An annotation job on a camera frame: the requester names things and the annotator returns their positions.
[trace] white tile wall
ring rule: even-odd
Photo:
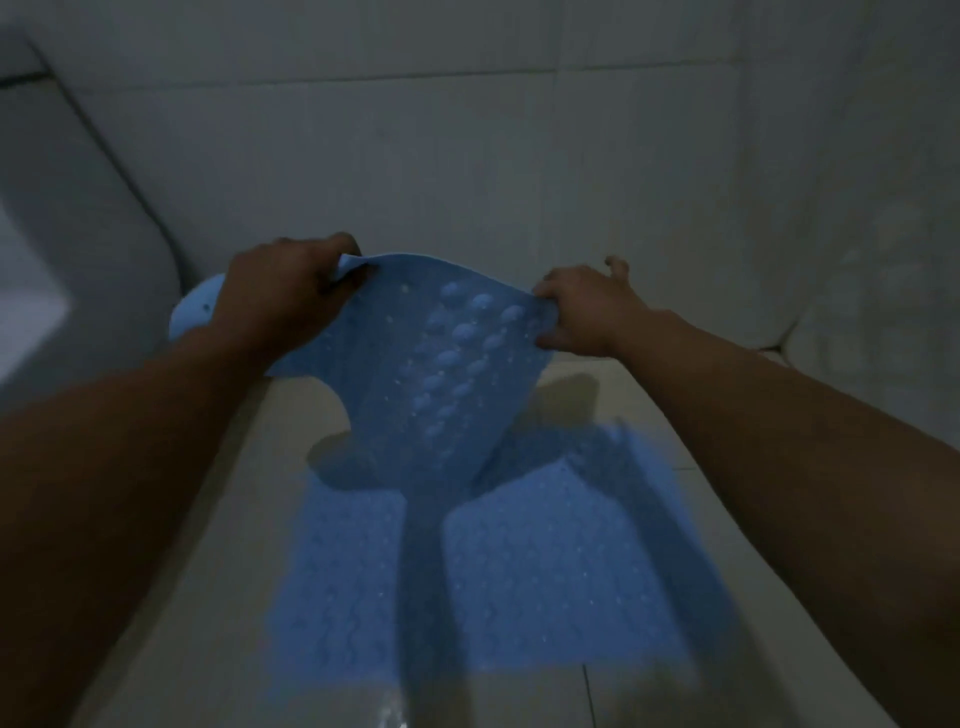
[[[726,60],[739,43],[736,0],[568,0],[561,66]]]
[[[553,68],[550,0],[18,0],[77,89]]]
[[[941,178],[876,216],[786,354],[802,372],[960,448],[958,181]]]
[[[543,275],[542,75],[91,94],[84,108],[199,276],[279,235],[353,232],[516,285]]]
[[[562,73],[543,208],[562,264],[633,263],[651,305],[742,343],[772,343],[740,225],[738,73],[728,66]]]
[[[0,411],[137,366],[163,345],[180,297],[170,250],[51,81],[0,91],[0,199],[16,239],[56,282],[35,292],[59,291],[68,308],[7,373]],[[22,260],[3,262],[7,292],[36,282]]]

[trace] tile grout line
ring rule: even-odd
[[[606,65],[584,65],[584,66],[562,66],[557,65],[553,68],[515,68],[496,71],[450,71],[446,73],[397,73],[383,74],[373,76],[331,76],[318,78],[292,78],[292,79],[264,79],[259,81],[197,81],[186,83],[172,83],[160,85],[122,85],[116,88],[97,88],[84,85],[73,85],[75,93],[86,95],[108,96],[119,93],[149,93],[156,91],[188,91],[201,89],[226,89],[226,88],[250,88],[258,86],[283,86],[283,85],[319,85],[319,84],[345,84],[349,82],[377,82],[377,81],[426,81],[431,79],[459,79],[459,78],[484,78],[501,76],[549,76],[562,72],[602,72],[602,71],[629,71],[645,70],[655,68],[685,68],[701,67],[714,65],[741,65],[742,59],[714,58],[701,60],[685,61],[651,61],[635,63],[611,63]]]
[[[590,678],[587,673],[587,666],[580,665],[584,671],[584,684],[587,686],[587,704],[590,706],[590,722],[593,724],[593,728],[597,728],[597,716],[593,711],[593,695],[590,694]]]

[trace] blue bath mat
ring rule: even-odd
[[[735,611],[669,466],[626,429],[509,432],[441,490],[313,463],[270,616],[283,685],[715,653]]]
[[[550,360],[533,342],[556,323],[556,306],[426,255],[343,255],[338,277],[364,263],[377,275],[268,374],[329,385],[382,482],[470,479]],[[223,280],[180,302],[172,339],[209,321]]]

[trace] wall tile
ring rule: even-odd
[[[552,68],[563,19],[549,0],[18,4],[82,89]]]
[[[528,286],[546,76],[82,97],[196,277],[280,235],[349,230],[368,254],[439,255]]]
[[[624,255],[651,305],[761,346],[780,332],[740,228],[737,78],[726,66],[562,74],[543,240],[557,265]]]
[[[568,0],[561,66],[727,59],[736,0]]]

